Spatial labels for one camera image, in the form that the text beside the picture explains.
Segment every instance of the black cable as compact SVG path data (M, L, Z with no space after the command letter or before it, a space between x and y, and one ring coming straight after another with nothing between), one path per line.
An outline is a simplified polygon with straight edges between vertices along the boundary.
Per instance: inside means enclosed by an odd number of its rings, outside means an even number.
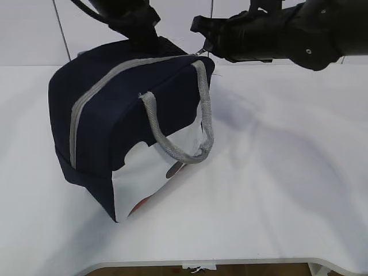
M93 19L96 19L99 22L102 22L102 23L105 23L105 24L109 24L110 23L110 21L108 21L107 19L105 19L100 14L96 13L94 10L91 10L82 1L80 1L80 0L71 0L71 2L73 2L77 7L79 7L83 12L85 12L86 14L88 14Z

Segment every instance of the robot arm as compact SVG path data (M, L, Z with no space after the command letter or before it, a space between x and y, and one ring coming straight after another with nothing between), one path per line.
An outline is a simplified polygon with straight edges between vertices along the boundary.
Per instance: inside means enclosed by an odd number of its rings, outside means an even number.
M159 48L160 18L149 0L72 0L148 52ZM368 55L368 0L306 0L282 9L281 0L251 0L249 11L229 19L194 19L191 30L206 37L204 50L230 62L290 59L322 70L341 56Z
M196 17L191 30L206 37L205 50L230 62L290 59L318 71L341 56L367 55L367 27L367 0L306 0L288 9L253 0L250 11L230 19Z

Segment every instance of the floor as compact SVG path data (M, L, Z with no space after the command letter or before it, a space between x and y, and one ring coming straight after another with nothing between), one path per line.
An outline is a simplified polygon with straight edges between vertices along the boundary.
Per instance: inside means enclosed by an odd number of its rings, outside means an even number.
M163 267L110 267L99 269L88 276L181 276L192 275L191 270L180 266ZM200 271L206 276L311 276L306 263L293 264L235 264L217 266L217 270ZM331 272L328 276L339 276Z

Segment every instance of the white printed panel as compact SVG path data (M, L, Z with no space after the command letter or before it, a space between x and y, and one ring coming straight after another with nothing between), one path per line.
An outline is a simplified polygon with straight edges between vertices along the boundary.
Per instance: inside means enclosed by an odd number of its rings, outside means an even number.
M0 66L62 65L68 61L52 0L2 0Z
M170 39L190 53L201 48L204 38L198 33L192 33L190 27L195 16L210 15L210 0L151 0L151 6L161 17L156 26L158 35ZM56 7L72 59L79 52L126 39L84 14L71 1L56 0Z
M170 135L169 140L189 155L195 155L203 141L201 113L194 122ZM125 220L137 205L162 188L177 161L158 144L136 144L125 156L125 165L113 171L114 205L118 222Z
M292 7L296 4L303 3L304 0L285 0L282 1L282 7ZM213 18L229 18L234 16L235 14L239 14L243 10L249 10L250 0L214 0L213 1ZM272 63L263 63L263 62L238 62L231 63L226 61L225 59L219 59L213 55L210 55L210 58L214 60L217 65L279 65L279 64L292 64L290 60L280 59L274 60Z

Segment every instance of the navy blue insulated bag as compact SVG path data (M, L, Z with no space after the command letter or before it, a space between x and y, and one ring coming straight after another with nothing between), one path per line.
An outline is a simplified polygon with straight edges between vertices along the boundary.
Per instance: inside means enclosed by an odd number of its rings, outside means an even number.
M49 83L55 150L65 179L121 221L213 145L214 63L160 38L160 54L130 41L87 51Z

